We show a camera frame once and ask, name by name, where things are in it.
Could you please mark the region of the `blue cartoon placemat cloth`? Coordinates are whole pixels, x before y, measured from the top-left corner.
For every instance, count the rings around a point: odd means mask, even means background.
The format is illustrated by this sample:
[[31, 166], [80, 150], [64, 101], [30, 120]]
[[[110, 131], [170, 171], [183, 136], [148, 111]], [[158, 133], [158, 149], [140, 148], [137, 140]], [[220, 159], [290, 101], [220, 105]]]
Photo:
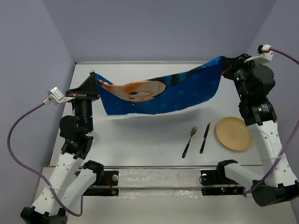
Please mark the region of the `blue cartoon placemat cloth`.
[[153, 79], [113, 84], [96, 74], [99, 94], [107, 115], [163, 114], [180, 111], [210, 100], [222, 73], [219, 56], [192, 70]]

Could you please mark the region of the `tan round plate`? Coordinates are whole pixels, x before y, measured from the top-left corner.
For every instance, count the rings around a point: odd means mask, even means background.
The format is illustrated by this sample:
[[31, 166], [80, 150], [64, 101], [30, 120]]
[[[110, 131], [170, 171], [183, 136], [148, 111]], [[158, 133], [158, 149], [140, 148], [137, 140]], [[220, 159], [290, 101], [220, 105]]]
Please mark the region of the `tan round plate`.
[[253, 136], [245, 122], [236, 117], [221, 119], [215, 128], [219, 142], [232, 151], [241, 152], [251, 147]]

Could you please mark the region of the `gold fork dark handle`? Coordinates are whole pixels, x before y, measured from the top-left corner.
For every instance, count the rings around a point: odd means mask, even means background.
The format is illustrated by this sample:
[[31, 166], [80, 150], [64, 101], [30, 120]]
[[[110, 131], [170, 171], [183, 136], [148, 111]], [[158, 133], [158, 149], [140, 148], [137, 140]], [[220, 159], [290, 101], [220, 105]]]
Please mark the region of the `gold fork dark handle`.
[[191, 139], [192, 137], [196, 134], [196, 131], [197, 131], [198, 127], [197, 126], [194, 126], [192, 129], [191, 129], [191, 132], [190, 132], [190, 138], [188, 140], [188, 143], [182, 153], [182, 158], [185, 158], [186, 154], [187, 154], [187, 151], [189, 149], [189, 146], [190, 146], [190, 142], [191, 142]]

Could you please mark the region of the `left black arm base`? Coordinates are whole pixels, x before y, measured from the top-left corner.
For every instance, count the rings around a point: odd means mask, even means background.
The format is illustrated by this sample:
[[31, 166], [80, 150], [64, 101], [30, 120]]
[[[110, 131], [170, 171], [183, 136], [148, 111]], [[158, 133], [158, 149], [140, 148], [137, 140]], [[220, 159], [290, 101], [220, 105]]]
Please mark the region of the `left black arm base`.
[[87, 188], [84, 196], [118, 196], [119, 171], [105, 170], [103, 175], [97, 175], [96, 181]]

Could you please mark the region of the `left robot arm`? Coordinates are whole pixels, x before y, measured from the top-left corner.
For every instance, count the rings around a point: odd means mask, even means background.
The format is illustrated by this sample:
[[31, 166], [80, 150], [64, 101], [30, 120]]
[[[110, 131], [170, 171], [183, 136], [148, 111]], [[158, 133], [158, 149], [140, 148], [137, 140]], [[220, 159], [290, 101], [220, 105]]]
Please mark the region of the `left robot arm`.
[[103, 165], [88, 161], [76, 173], [87, 157], [93, 137], [92, 103], [100, 98], [97, 75], [92, 70], [89, 77], [77, 88], [63, 94], [57, 87], [48, 92], [44, 105], [71, 103], [72, 115], [60, 119], [60, 136], [64, 144], [54, 171], [45, 179], [46, 187], [30, 207], [25, 207], [21, 218], [28, 224], [65, 224], [66, 213], [82, 197], [91, 184], [103, 180]]

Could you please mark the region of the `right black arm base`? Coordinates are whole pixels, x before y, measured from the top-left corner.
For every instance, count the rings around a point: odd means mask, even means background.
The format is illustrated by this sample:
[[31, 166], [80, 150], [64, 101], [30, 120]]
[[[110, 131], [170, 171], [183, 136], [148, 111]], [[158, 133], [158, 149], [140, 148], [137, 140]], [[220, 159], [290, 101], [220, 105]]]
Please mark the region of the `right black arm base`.
[[204, 169], [200, 171], [199, 182], [201, 184], [202, 196], [234, 196], [242, 195], [244, 187], [236, 182], [217, 176], [215, 169]]

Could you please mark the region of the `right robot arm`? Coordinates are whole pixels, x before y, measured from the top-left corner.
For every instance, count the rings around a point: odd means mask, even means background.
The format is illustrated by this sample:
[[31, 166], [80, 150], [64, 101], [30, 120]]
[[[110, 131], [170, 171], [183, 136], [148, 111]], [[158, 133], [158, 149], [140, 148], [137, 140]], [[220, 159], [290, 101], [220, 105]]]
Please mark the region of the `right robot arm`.
[[232, 80], [240, 98], [239, 111], [253, 135], [264, 176], [243, 168], [235, 160], [218, 163], [215, 178], [226, 183], [232, 180], [242, 185], [261, 207], [291, 201], [299, 196], [299, 180], [281, 144], [277, 116], [267, 95], [275, 86], [273, 71], [259, 62], [258, 57], [242, 54], [221, 59], [222, 75]]

